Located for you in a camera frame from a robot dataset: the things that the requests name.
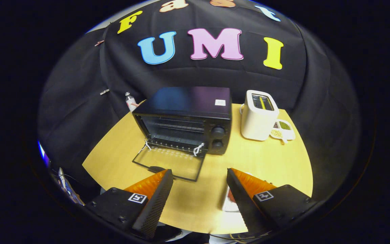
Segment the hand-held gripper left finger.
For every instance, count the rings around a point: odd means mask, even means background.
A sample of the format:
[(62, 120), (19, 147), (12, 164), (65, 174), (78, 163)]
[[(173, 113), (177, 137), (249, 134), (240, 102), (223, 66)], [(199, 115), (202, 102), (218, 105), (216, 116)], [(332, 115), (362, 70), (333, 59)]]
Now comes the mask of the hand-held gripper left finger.
[(173, 185), (172, 170), (164, 169), (130, 187), (111, 187), (86, 208), (111, 227), (141, 239), (154, 238)]

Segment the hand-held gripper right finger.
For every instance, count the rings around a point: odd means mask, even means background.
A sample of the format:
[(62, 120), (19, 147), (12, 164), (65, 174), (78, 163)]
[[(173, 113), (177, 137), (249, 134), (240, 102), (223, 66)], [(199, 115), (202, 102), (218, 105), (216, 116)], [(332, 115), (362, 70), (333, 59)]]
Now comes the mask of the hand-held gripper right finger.
[(235, 168), (227, 169), (226, 183), (248, 232), (254, 236), (288, 228), (317, 204), (290, 184), (276, 187)]

